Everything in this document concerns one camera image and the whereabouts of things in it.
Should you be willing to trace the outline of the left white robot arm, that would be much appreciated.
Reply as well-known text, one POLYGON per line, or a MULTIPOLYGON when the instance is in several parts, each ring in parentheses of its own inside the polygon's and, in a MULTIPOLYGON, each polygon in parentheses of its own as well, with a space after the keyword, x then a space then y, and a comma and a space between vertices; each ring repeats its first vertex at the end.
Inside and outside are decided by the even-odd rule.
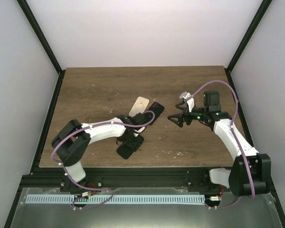
POLYGON ((87 188, 86 172, 81 158, 92 143, 108 138, 115 138, 118 145, 116 152, 127 160, 142 145, 144 138, 140 135, 145 127, 155 119, 153 111, 138 113, 134 117, 120 115, 111 120, 97 123, 80 123, 71 120, 52 140, 54 155, 58 155, 59 165, 66 169, 66 176, 71 178, 71 187, 78 192, 87 188))

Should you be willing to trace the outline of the black cased phone front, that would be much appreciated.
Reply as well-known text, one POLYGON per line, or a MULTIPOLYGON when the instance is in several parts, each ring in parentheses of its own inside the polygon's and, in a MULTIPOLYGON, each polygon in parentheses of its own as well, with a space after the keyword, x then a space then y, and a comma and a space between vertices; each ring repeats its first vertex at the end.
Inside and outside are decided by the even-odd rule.
POLYGON ((139 149, 143 141, 144 141, 144 138, 140 135, 133 137, 130 140, 126 140, 122 137, 118 137, 116 139, 116 144, 118 145, 116 152, 123 159, 127 160, 130 158, 130 156, 134 152, 136 152, 139 149))

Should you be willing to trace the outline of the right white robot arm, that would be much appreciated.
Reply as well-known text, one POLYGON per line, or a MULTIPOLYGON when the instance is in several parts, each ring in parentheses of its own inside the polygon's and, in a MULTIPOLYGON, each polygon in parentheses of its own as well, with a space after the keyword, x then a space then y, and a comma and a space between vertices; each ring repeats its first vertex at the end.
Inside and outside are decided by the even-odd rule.
POLYGON ((233 159, 229 170, 211 169, 201 180, 203 189, 213 191, 222 185, 237 197, 267 194, 271 186, 270 157, 259 153, 239 132, 231 115, 221 110, 217 91, 206 91, 203 98, 204 106, 196 107, 191 94, 183 92, 181 102, 175 105, 181 113, 168 116, 168 120, 179 127, 190 125, 194 120, 205 124, 219 137, 233 159))

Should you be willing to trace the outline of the black cased phone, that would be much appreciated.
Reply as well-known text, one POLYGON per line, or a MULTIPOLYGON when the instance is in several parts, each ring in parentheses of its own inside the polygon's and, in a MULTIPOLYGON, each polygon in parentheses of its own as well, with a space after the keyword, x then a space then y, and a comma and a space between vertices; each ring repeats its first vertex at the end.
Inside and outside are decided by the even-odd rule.
POLYGON ((147 122, 150 122, 149 125, 152 125, 157 118, 162 114, 164 111, 164 106, 158 102, 154 102, 149 109, 143 114, 146 118, 147 122))
POLYGON ((143 141, 144 141, 144 138, 140 135, 133 137, 130 140, 126 140, 122 137, 118 137, 116 139, 116 144, 118 145, 116 152, 123 159, 127 160, 130 158, 130 156, 134 152, 136 152, 139 149, 143 141))

